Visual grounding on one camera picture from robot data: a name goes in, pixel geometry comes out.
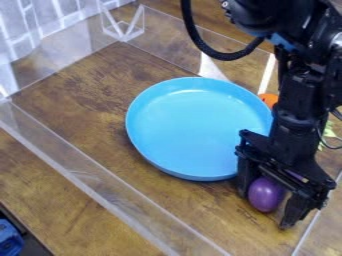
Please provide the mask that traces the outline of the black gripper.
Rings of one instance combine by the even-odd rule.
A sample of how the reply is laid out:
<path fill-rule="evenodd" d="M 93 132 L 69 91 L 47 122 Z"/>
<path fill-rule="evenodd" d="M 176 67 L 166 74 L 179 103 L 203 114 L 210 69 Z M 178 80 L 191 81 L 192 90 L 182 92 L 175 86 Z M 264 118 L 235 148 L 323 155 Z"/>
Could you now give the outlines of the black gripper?
<path fill-rule="evenodd" d="M 239 132 L 236 189 L 242 198 L 260 175 L 279 181 L 292 192 L 284 206 L 279 228 L 291 228 L 308 212 L 323 207 L 335 181 L 315 161 L 327 114 L 299 115 L 279 105 L 272 109 L 267 136 L 250 130 Z"/>

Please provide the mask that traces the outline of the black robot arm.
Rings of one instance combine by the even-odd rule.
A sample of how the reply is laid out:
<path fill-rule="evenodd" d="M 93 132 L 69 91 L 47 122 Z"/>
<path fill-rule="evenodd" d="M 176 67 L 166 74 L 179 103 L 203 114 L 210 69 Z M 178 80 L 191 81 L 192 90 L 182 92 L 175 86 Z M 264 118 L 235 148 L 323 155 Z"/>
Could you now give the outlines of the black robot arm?
<path fill-rule="evenodd" d="M 342 14 L 329 0 L 220 0 L 239 29 L 275 46 L 279 99 L 270 133 L 239 132 L 238 191 L 266 176 L 290 191 L 280 227 L 323 207 L 335 181 L 315 161 L 330 115 L 342 119 Z"/>

